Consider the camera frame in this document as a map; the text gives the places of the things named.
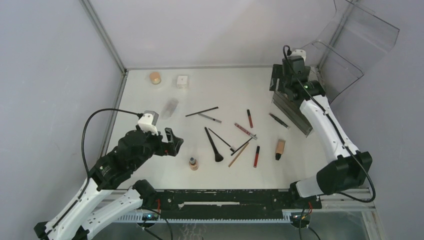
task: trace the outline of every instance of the lip gloss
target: lip gloss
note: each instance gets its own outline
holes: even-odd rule
[[[253,164],[254,168],[256,168],[256,165],[258,164],[258,157],[259,157],[259,149],[260,148],[261,148],[260,146],[257,146],[257,148],[256,148],[256,154],[254,156],[254,164]]]
[[[248,109],[247,110],[247,117],[249,118],[249,124],[250,124],[250,128],[253,128],[253,123],[252,123],[252,116],[251,116],[251,111]]]

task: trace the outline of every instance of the wooden cylinder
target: wooden cylinder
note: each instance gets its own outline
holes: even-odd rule
[[[161,83],[161,75],[159,74],[159,72],[154,71],[152,73],[150,73],[149,75],[150,81],[152,84],[160,84]]]

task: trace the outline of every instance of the gray wall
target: gray wall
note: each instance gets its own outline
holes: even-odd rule
[[[92,0],[127,68],[278,63],[314,40],[333,0]]]
[[[375,204],[388,239],[422,239],[424,2],[363,4],[400,34],[393,50],[348,91],[335,112],[353,142],[373,157]]]
[[[80,141],[121,73],[77,0],[0,2],[0,233],[35,239],[83,183]],[[89,165],[109,115],[89,126]]]

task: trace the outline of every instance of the red wire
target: red wire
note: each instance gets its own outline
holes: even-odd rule
[[[309,202],[309,212],[308,212],[308,214],[311,214],[312,213],[312,209],[314,209],[314,208],[312,207],[311,202]]]
[[[161,212],[161,200],[157,199],[156,202],[157,202],[157,211],[160,213]]]

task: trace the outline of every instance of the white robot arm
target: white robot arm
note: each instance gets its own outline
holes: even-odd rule
[[[306,52],[295,50],[292,54],[290,47],[285,45],[283,53],[282,64],[274,64],[272,68],[269,90],[282,93],[299,108],[318,134],[328,162],[315,176],[290,185],[289,191],[294,201],[356,188],[364,184],[365,179],[370,181],[373,188],[368,176],[373,161],[371,155],[360,152],[343,131],[321,84],[308,80],[311,67],[305,66]],[[374,198],[375,192],[365,202]]]
[[[165,128],[168,142],[156,129],[158,114],[140,114],[136,130],[129,131],[111,152],[99,158],[82,187],[52,220],[39,222],[35,233],[43,240],[90,240],[127,212],[151,204],[155,190],[139,180],[122,197],[93,212],[98,204],[153,155],[176,156],[184,140]]]

